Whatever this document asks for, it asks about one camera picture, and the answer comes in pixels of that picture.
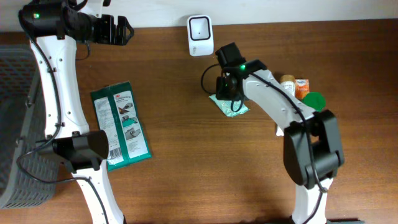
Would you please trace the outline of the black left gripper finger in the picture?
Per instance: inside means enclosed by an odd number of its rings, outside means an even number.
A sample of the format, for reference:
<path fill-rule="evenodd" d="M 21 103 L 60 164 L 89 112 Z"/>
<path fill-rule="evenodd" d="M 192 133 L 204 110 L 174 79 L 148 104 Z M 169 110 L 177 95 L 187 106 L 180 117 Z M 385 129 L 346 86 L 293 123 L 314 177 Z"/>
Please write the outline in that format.
<path fill-rule="evenodd" d="M 116 44 L 126 45 L 129 40 L 134 36 L 134 29 L 118 29 L 116 34 Z"/>
<path fill-rule="evenodd" d="M 132 29 L 131 25 L 128 22 L 128 19 L 125 16 L 118 16 L 118 24 L 116 28 L 118 30 Z"/>

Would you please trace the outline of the teal wet wipes pack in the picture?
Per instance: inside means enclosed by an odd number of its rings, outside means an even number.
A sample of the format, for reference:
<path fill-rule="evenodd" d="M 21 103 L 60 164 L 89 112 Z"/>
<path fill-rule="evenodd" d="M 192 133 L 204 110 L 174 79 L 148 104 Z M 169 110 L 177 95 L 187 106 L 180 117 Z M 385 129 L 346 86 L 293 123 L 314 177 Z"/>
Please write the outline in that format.
<path fill-rule="evenodd" d="M 216 95 L 210 95 L 211 99 L 215 105 L 223 112 L 227 117 L 235 117 L 240 114 L 244 114 L 249 111 L 249 108 L 241 101 L 228 101 L 228 100 L 218 100 Z"/>

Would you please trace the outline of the white tube gold cap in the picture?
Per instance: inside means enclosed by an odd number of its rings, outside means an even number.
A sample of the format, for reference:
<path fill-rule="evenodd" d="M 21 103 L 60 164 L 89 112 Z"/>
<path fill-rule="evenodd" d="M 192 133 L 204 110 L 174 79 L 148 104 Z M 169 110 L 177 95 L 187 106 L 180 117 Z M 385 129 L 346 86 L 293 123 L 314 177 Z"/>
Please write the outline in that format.
<path fill-rule="evenodd" d="M 282 75 L 280 78 L 280 84 L 287 90 L 292 96 L 295 96 L 295 77 L 293 75 Z M 277 126 L 276 136 L 280 137 L 284 135 L 284 131 Z"/>

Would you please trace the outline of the orange small juice carton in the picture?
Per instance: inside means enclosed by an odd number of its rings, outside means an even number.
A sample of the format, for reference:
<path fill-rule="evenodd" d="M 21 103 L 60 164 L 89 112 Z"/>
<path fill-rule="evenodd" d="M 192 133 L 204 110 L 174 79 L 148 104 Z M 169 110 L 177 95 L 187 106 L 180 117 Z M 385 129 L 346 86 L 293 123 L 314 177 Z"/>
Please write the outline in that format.
<path fill-rule="evenodd" d="M 309 79 L 295 80 L 295 97 L 299 100 L 304 99 L 310 93 Z"/>

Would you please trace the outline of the green 3M cloth package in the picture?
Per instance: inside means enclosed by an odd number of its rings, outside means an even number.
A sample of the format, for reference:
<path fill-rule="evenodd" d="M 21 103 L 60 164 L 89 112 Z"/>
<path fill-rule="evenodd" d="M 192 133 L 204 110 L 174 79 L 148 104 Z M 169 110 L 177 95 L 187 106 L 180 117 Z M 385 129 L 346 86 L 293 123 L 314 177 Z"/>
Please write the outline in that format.
<path fill-rule="evenodd" d="M 90 93 L 98 126 L 108 138 L 108 170 L 150 159 L 152 154 L 137 113 L 130 82 Z"/>

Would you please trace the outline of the green lid glass jar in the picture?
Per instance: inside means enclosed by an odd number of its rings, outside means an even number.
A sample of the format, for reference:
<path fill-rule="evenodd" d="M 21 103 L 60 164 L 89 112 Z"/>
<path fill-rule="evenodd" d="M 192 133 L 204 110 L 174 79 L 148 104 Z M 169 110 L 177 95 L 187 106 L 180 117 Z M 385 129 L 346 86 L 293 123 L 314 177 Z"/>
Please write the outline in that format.
<path fill-rule="evenodd" d="M 303 103 L 316 111 L 322 111 L 326 106 L 324 96 L 319 92 L 310 92 L 303 98 Z"/>

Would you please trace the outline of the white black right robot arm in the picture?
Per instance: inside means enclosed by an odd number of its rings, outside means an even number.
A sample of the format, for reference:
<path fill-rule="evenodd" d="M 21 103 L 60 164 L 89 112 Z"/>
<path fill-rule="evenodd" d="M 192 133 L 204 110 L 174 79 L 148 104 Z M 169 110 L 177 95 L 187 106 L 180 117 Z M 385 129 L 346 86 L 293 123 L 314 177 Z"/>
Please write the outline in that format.
<path fill-rule="evenodd" d="M 284 131 L 283 163 L 295 183 L 291 223 L 326 223 L 328 190 L 345 157 L 335 115 L 290 94 L 260 60 L 247 61 L 232 42 L 215 52 L 221 75 L 216 98 L 251 100 Z"/>

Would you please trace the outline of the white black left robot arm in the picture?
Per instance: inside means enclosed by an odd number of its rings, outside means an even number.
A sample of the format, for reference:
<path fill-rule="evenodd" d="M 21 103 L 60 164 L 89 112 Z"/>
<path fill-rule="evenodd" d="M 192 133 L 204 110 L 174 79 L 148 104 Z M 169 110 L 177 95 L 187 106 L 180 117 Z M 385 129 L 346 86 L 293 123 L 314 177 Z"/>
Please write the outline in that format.
<path fill-rule="evenodd" d="M 93 223 L 126 221 L 108 178 L 106 133 L 90 130 L 76 78 L 77 44 L 126 45 L 134 35 L 126 17 L 103 14 L 109 5 L 109 0 L 31 1 L 18 13 L 45 102 L 45 137 L 32 153 L 65 166 L 83 192 Z"/>

